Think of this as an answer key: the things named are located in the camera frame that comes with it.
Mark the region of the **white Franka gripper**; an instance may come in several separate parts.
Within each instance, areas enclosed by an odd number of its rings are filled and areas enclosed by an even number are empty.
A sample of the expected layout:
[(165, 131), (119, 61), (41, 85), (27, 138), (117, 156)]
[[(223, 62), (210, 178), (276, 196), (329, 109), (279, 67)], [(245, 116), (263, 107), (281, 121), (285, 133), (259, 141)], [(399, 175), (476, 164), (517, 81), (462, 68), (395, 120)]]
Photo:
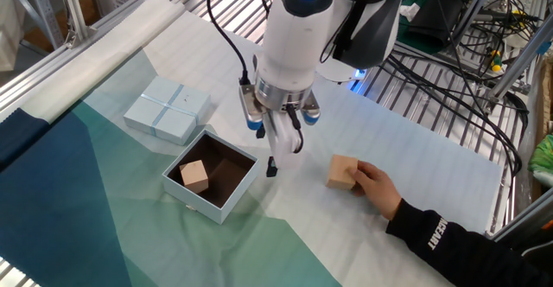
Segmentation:
[(271, 155), (266, 176), (275, 177), (278, 169), (297, 169), (302, 164), (302, 153), (296, 149), (302, 143), (292, 120), (285, 112), (268, 111), (263, 115), (263, 123), (256, 131), (256, 138), (266, 136), (270, 143)]

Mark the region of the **bare human hand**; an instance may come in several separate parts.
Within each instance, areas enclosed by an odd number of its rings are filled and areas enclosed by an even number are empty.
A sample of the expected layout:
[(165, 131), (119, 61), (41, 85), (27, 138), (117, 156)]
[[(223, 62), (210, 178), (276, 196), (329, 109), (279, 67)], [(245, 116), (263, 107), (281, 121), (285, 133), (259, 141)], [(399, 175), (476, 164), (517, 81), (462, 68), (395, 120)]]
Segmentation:
[(391, 178), (375, 165), (358, 161), (348, 169), (354, 179), (353, 193), (364, 195), (387, 220), (392, 221), (402, 200)]

